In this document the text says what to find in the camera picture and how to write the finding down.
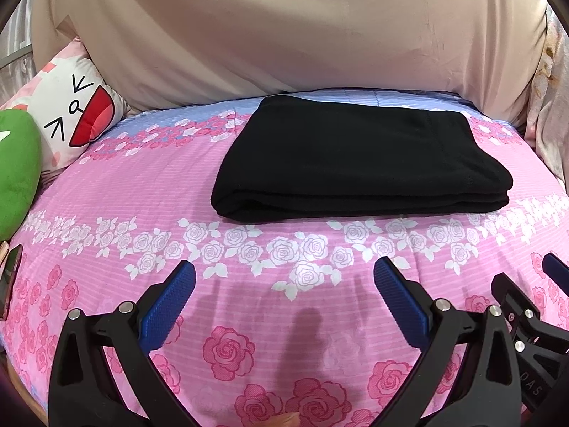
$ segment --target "phone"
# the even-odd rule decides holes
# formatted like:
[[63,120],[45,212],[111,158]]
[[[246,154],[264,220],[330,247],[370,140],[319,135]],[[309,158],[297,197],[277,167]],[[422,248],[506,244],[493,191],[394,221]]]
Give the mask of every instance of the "phone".
[[22,244],[15,246],[8,252],[4,270],[0,276],[0,321],[8,318],[8,306],[12,297],[12,287],[22,259]]

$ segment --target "fabric fold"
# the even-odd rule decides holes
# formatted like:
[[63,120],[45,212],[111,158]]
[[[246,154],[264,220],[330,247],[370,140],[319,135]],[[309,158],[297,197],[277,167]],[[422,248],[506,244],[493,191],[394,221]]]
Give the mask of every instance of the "fabric fold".
[[509,202],[508,170],[459,112],[265,98],[226,154],[217,213],[239,222],[485,213]]

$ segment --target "pillow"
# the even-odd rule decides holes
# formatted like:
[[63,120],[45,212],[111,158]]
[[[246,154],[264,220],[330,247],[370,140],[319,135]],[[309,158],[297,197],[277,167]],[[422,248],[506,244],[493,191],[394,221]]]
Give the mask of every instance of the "pillow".
[[0,111],[0,241],[10,239],[33,202],[42,167],[42,140],[31,115]]
[[29,112],[38,125],[42,176],[77,160],[130,109],[105,84],[78,37],[0,109],[10,108]]

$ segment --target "human hand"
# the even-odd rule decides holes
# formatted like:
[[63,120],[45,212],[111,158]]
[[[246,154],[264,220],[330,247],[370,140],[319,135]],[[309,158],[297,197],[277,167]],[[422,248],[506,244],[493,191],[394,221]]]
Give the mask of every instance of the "human hand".
[[298,413],[286,413],[258,422],[254,427],[301,427],[301,418]]

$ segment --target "cartoon face pillow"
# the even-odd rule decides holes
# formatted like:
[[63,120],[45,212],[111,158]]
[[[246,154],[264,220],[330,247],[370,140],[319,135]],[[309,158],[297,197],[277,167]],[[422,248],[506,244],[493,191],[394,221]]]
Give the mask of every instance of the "cartoon face pillow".
[[67,167],[129,106],[75,38],[0,109],[23,109],[42,133],[42,175]]

